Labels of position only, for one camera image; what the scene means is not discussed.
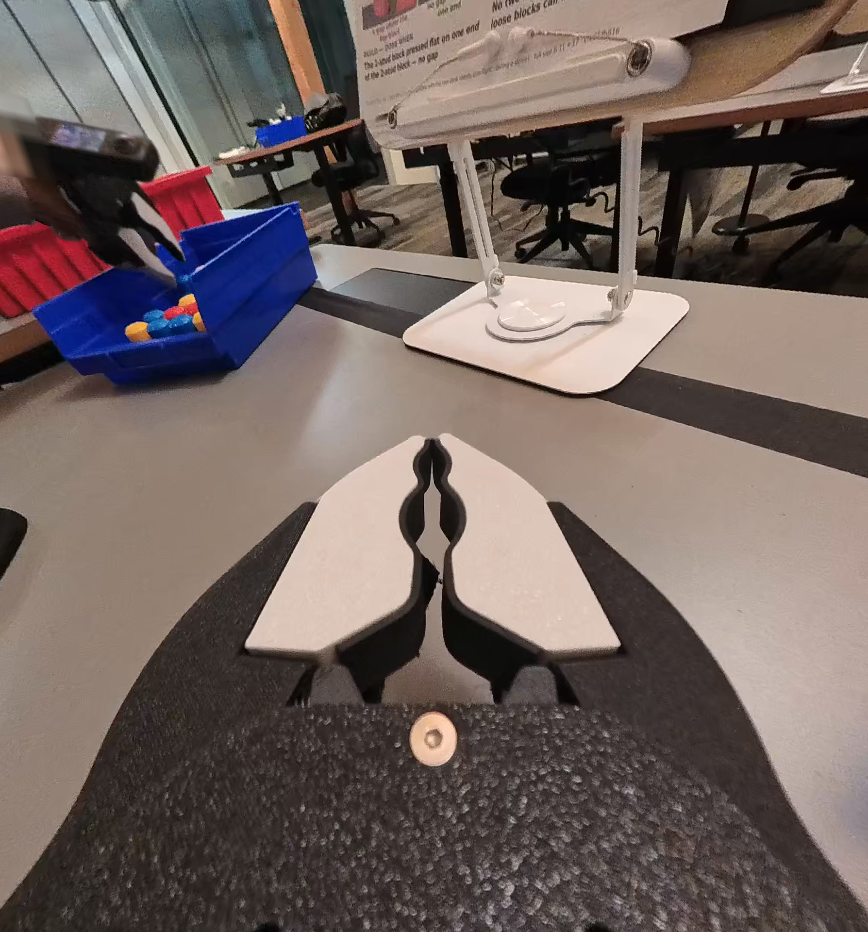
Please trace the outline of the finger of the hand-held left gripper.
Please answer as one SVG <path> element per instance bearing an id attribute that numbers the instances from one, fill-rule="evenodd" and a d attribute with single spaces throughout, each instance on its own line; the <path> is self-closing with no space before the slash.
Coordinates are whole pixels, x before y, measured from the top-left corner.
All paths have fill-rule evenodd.
<path id="1" fill-rule="evenodd" d="M 176 286 L 172 272 L 151 251 L 135 250 L 129 245 L 121 244 L 114 249 L 114 267 L 137 271 L 155 279 L 162 286 Z"/>
<path id="2" fill-rule="evenodd" d="M 158 248 L 161 247 L 174 261 L 184 262 L 178 237 L 142 189 L 123 195 L 115 225 L 118 238 L 135 250 L 144 248 L 159 258 Z"/>

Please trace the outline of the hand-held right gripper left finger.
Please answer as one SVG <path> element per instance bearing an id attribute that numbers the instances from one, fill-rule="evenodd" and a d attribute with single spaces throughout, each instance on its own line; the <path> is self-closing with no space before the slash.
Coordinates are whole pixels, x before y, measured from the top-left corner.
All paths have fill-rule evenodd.
<path id="1" fill-rule="evenodd" d="M 432 452 L 431 439 L 411 436 L 320 497 L 247 636 L 247 653 L 340 665 L 370 694 L 417 657 L 438 581 L 418 547 Z"/>

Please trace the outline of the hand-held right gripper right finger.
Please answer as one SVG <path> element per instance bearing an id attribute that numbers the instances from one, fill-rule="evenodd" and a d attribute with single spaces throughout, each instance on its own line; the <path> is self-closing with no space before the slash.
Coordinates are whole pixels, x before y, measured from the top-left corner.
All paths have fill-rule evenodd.
<path id="1" fill-rule="evenodd" d="M 526 667 L 617 654 L 621 642 L 531 483 L 452 434 L 434 439 L 443 557 L 441 629 L 465 668 L 500 701 Z"/>

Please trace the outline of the pile of colourful toy blocks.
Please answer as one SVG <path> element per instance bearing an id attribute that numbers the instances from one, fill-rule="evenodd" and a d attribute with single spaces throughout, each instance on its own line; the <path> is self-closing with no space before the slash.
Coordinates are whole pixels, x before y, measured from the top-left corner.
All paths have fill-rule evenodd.
<path id="1" fill-rule="evenodd" d="M 205 320 L 193 293 L 184 295 L 166 309 L 151 309 L 140 320 L 125 327 L 125 338 L 132 343 L 161 340 L 170 336 L 207 331 Z"/>

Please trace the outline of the blue plastic bin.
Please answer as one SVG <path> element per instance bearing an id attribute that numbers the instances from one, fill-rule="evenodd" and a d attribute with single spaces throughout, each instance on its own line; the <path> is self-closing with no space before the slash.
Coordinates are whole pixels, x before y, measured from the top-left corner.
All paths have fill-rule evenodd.
<path id="1" fill-rule="evenodd" d="M 263 148 L 281 146 L 306 135 L 307 125 L 300 115 L 274 119 L 255 128 L 256 145 Z"/>
<path id="2" fill-rule="evenodd" d="M 73 368 L 119 385 L 241 367 L 316 282 L 300 204 L 289 202 L 184 231 L 174 288 L 147 271 L 110 270 L 33 310 Z M 193 294 L 205 331 L 145 342 L 125 327 Z"/>

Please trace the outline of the red plastic bin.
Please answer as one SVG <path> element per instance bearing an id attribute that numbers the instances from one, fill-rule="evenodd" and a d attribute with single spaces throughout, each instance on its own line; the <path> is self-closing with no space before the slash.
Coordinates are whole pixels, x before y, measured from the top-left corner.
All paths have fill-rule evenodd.
<path id="1" fill-rule="evenodd" d="M 183 250 L 183 234 L 223 220 L 208 178 L 212 168 L 198 167 L 139 183 L 150 206 L 150 220 L 163 225 L 163 238 L 151 235 L 149 249 L 166 243 Z M 108 234 L 66 238 L 54 227 L 35 221 L 7 227 L 0 222 L 0 314 L 11 319 L 86 283 L 112 267 L 136 267 L 132 247 Z"/>

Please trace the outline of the wooden top desk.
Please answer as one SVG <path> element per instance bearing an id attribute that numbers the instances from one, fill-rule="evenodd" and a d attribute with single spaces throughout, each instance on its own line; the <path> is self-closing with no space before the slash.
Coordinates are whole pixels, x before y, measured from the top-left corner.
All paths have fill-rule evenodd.
<path id="1" fill-rule="evenodd" d="M 347 246 L 355 246 L 356 239 L 352 228 L 353 225 L 347 214 L 343 191 L 334 175 L 328 152 L 333 142 L 345 137 L 352 130 L 364 127 L 364 120 L 359 118 L 351 119 L 276 146 L 257 146 L 238 155 L 218 158 L 212 162 L 212 165 L 227 168 L 233 177 L 254 174 L 265 176 L 280 169 L 278 157 L 283 156 L 285 153 L 312 153 L 317 160 L 319 175 L 324 181 L 326 197 L 333 208 L 343 243 Z"/>

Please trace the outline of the black office chair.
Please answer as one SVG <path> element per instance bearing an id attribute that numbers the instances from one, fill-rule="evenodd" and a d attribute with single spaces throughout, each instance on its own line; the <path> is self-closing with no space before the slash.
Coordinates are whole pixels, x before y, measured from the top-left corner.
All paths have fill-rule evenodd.
<path id="1" fill-rule="evenodd" d="M 562 253 L 573 251 L 584 267 L 593 269 L 588 239 L 614 239 L 617 224 L 580 220 L 572 210 L 602 201 L 603 212 L 614 215 L 618 200 L 611 200 L 607 191 L 618 186 L 619 170 L 617 146 L 592 146 L 589 141 L 552 147 L 540 157 L 527 156 L 524 166 L 511 170 L 501 182 L 500 190 L 523 207 L 543 209 L 546 217 L 542 231 L 515 242 L 515 260 L 526 264 L 558 246 Z"/>
<path id="2" fill-rule="evenodd" d="M 352 231 L 370 231 L 371 246 L 384 241 L 384 232 L 376 219 L 390 220 L 393 227 L 401 224 L 398 216 L 387 212 L 367 211 L 358 205 L 356 191 L 369 182 L 381 179 L 382 172 L 365 127 L 341 135 L 330 146 L 335 162 L 330 165 L 332 176 L 342 196 L 342 204 Z"/>
<path id="3" fill-rule="evenodd" d="M 868 237 L 868 116 L 817 117 L 803 121 L 788 133 L 792 141 L 762 147 L 771 154 L 791 156 L 798 165 L 787 182 L 789 191 L 807 183 L 843 180 L 844 193 L 835 200 L 774 219 L 750 218 L 747 213 L 752 186 L 746 189 L 742 211 L 729 221 L 714 225 L 721 237 L 732 238 L 732 250 L 744 253 L 749 240 L 760 234 L 805 227 L 804 234 L 781 252 L 770 264 L 763 283 L 771 283 L 781 266 L 819 239 L 841 241 L 849 228 Z"/>

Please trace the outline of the black bag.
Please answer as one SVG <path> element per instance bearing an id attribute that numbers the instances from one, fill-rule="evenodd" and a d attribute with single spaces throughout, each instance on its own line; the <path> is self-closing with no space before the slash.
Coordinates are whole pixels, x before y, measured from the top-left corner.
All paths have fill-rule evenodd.
<path id="1" fill-rule="evenodd" d="M 341 94 L 335 91 L 315 93 L 305 105 L 305 133 L 322 133 L 346 123 L 347 118 L 347 102 Z"/>

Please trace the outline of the printed instruction sheet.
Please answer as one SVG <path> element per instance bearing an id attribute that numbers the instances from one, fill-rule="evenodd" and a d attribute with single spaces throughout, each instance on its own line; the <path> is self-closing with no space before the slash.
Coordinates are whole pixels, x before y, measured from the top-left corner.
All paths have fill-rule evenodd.
<path id="1" fill-rule="evenodd" d="M 346 2 L 360 114 L 402 149 L 659 94 L 685 77 L 679 38 L 721 1 Z"/>

